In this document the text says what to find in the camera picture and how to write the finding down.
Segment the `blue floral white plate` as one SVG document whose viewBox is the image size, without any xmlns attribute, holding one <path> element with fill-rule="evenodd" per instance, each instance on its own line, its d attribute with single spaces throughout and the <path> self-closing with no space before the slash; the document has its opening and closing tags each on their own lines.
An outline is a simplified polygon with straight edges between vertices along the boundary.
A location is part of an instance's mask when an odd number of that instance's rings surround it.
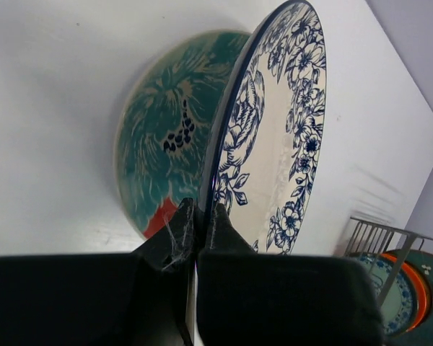
<svg viewBox="0 0 433 346">
<path fill-rule="evenodd" d="M 198 224 L 225 208 L 259 253 L 291 254 L 312 194 L 325 120 L 326 53 L 313 6 L 286 1 L 244 45 L 216 109 Z"/>
</svg>

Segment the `orange plate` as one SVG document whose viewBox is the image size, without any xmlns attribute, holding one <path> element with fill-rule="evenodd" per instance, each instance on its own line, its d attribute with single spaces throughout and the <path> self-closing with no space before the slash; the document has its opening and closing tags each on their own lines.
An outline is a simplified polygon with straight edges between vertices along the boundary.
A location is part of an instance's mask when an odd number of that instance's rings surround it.
<svg viewBox="0 0 433 346">
<path fill-rule="evenodd" d="M 413 265 L 404 262 L 382 305 L 386 335 L 396 336 L 418 327 L 432 305 L 427 281 Z"/>
</svg>

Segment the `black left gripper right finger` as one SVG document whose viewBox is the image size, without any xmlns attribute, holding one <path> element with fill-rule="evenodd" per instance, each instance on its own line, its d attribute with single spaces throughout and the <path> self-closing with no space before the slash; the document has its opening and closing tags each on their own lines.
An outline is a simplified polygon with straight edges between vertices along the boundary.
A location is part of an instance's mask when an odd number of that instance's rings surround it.
<svg viewBox="0 0 433 346">
<path fill-rule="evenodd" d="M 343 257 L 259 254 L 212 213 L 197 261 L 197 328 L 205 345 L 382 345 L 369 275 Z"/>
</svg>

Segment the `small blue patterned plate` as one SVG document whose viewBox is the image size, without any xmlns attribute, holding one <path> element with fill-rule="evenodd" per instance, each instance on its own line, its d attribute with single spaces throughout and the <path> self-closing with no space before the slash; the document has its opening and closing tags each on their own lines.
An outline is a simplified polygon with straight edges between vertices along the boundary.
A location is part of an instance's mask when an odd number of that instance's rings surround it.
<svg viewBox="0 0 433 346">
<path fill-rule="evenodd" d="M 379 296 L 395 264 L 388 254 L 352 252 L 351 257 L 359 260 L 371 277 L 375 295 Z M 405 332 L 413 323 L 418 311 L 418 298 L 414 284 L 404 271 L 399 270 L 384 302 L 381 305 L 384 332 L 396 336 Z"/>
</svg>

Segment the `teal and red plate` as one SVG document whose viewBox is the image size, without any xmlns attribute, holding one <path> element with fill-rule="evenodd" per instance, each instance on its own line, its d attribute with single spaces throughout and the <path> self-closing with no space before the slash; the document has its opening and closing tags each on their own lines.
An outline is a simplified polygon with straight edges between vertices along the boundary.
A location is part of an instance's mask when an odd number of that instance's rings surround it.
<svg viewBox="0 0 433 346">
<path fill-rule="evenodd" d="M 132 89 L 114 142 L 123 210 L 148 239 L 195 198 L 217 106 L 249 34 L 211 30 L 178 43 Z"/>
</svg>

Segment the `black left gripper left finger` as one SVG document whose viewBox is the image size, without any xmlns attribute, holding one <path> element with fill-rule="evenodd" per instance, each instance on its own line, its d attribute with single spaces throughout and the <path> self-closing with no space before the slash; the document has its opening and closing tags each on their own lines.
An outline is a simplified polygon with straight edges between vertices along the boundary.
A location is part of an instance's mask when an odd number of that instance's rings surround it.
<svg viewBox="0 0 433 346">
<path fill-rule="evenodd" d="M 193 214 L 132 252 L 0 256 L 0 345 L 191 345 Z"/>
</svg>

